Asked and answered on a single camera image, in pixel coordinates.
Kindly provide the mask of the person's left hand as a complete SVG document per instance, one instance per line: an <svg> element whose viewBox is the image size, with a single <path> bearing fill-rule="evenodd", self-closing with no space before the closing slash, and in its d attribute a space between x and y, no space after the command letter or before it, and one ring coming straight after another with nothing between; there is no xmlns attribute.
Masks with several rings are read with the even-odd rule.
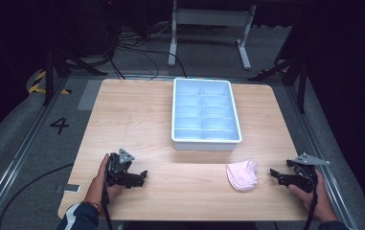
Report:
<svg viewBox="0 0 365 230"><path fill-rule="evenodd" d="M88 188L86 196L84 198L87 202L92 202L100 204L102 201L103 183L105 181L105 168L109 159L109 154L107 153L99 167L97 175L92 179L91 184ZM114 196L119 196L122 193L122 186L114 185L106 189L108 197L112 198Z"/></svg>

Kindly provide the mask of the person's right hand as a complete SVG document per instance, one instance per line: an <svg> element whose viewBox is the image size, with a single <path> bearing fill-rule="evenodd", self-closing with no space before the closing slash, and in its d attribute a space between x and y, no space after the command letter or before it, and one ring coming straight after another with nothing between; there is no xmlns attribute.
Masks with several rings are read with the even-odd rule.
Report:
<svg viewBox="0 0 365 230"><path fill-rule="evenodd" d="M316 170L317 187L315 194L317 195L317 204L314 209L314 217L320 222L336 221L338 217L331 206L330 197L325 188L325 182L322 174ZM308 194L296 185L290 184L288 189L293 195L298 197L304 204L305 208L310 211L313 194Z"/></svg>

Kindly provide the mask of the white divided storage tray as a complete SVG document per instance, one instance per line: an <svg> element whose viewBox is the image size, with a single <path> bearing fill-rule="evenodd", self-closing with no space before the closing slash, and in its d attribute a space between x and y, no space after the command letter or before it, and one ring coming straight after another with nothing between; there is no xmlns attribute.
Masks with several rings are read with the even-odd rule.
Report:
<svg viewBox="0 0 365 230"><path fill-rule="evenodd" d="M175 79L171 139L176 150L232 151L242 141L232 84Z"/></svg>

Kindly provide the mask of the silver tape strip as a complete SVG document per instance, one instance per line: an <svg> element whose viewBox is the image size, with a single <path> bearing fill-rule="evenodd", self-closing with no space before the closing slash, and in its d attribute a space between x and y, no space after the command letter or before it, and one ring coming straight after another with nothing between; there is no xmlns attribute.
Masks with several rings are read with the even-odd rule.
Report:
<svg viewBox="0 0 365 230"><path fill-rule="evenodd" d="M55 189L55 192L58 194L78 193L79 191L80 191L80 185L75 185L75 184L58 185Z"/></svg>

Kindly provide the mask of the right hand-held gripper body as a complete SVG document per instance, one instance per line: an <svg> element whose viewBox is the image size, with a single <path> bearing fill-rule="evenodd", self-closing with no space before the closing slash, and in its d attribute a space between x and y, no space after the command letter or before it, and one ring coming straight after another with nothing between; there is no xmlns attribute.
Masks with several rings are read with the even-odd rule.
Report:
<svg viewBox="0 0 365 230"><path fill-rule="evenodd" d="M285 180L285 185L296 185L309 194L314 191L318 182L315 167L328 166L329 164L330 162L327 160L306 153L289 159L286 161L286 165L294 171L294 175Z"/></svg>

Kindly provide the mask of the white metal table frame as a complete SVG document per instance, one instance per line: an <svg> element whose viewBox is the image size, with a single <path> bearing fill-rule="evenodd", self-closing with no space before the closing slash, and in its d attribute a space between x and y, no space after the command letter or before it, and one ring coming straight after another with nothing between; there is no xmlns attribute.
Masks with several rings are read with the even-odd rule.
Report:
<svg viewBox="0 0 365 230"><path fill-rule="evenodd" d="M252 5L248 11L218 11L218 10L194 10L183 9L178 6L178 0L172 0L171 10L171 44L169 50L168 65L173 67L176 62L177 52L177 26L182 24L209 25L225 27L242 27L243 33L236 45L240 53L242 66L250 70L252 65L245 45L256 12L256 5Z"/></svg>

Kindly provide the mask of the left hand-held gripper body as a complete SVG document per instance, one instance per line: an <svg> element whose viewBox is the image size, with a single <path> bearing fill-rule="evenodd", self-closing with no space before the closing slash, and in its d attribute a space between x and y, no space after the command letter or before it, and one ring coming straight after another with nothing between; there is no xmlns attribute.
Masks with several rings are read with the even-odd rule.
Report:
<svg viewBox="0 0 365 230"><path fill-rule="evenodd" d="M118 153L112 152L106 165L105 185L108 187L121 185L128 189L131 187L140 187L141 175L127 171L134 159L135 157L124 149L119 149Z"/></svg>

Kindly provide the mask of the metal floor rail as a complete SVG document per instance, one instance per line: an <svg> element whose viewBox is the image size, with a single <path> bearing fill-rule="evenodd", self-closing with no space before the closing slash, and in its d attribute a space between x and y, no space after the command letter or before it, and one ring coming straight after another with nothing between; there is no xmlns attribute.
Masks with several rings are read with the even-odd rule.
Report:
<svg viewBox="0 0 365 230"><path fill-rule="evenodd" d="M305 114L303 114L297 104L297 93L295 90L290 86L285 86L285 92L289 98L289 101L291 105L295 109L295 114L298 119L298 121L301 124L301 127L303 129L303 132L306 135L306 138L308 140L308 144L311 147L311 153L310 155L325 159L324 154L322 153L318 143L317 139L314 136L311 126L308 122L308 118ZM340 189L338 187L338 183L334 177L333 172L331 171L332 163L326 166L318 166L319 171L321 174L325 177L326 181L326 189L328 191L329 197L331 199L331 203L333 205L335 213L338 215L339 219L343 221L351 230L358 230L358 227L354 221L353 215L349 211L345 200L343 199Z"/></svg>
<svg viewBox="0 0 365 230"><path fill-rule="evenodd" d="M0 125L0 207L67 81L57 80L52 99L46 105L44 96L31 94Z"/></svg>

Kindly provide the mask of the pink sock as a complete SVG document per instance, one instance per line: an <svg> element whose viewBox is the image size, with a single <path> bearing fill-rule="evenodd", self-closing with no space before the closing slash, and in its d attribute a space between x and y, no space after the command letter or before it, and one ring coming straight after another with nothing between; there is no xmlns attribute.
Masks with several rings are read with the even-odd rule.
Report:
<svg viewBox="0 0 365 230"><path fill-rule="evenodd" d="M239 192L252 191L257 183L256 172L258 164L251 160L245 160L238 163L227 164L225 166L226 174L230 185Z"/></svg>

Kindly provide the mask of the black tripod stand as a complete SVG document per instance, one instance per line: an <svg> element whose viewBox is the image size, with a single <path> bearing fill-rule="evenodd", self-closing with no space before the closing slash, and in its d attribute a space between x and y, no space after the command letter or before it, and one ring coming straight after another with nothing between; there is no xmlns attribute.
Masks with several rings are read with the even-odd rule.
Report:
<svg viewBox="0 0 365 230"><path fill-rule="evenodd" d="M285 86L292 85L296 80L298 83L297 91L297 105L301 113L305 112L305 93L306 93L306 83L308 76L308 55L300 54L293 58L290 58L271 69L262 70L256 77L248 78L249 81L263 81L270 76L284 70L282 83Z"/></svg>
<svg viewBox="0 0 365 230"><path fill-rule="evenodd" d="M44 70L46 73L46 95L44 100L44 106L48 105L52 98L55 96L55 86L54 86L54 73L57 73L61 78L68 78L71 74L69 64L66 60L69 59L74 62L81 69L86 70L95 76L106 76L105 72L102 72L91 64L83 61L79 57L64 51L57 46L51 46L47 52L45 58Z"/></svg>

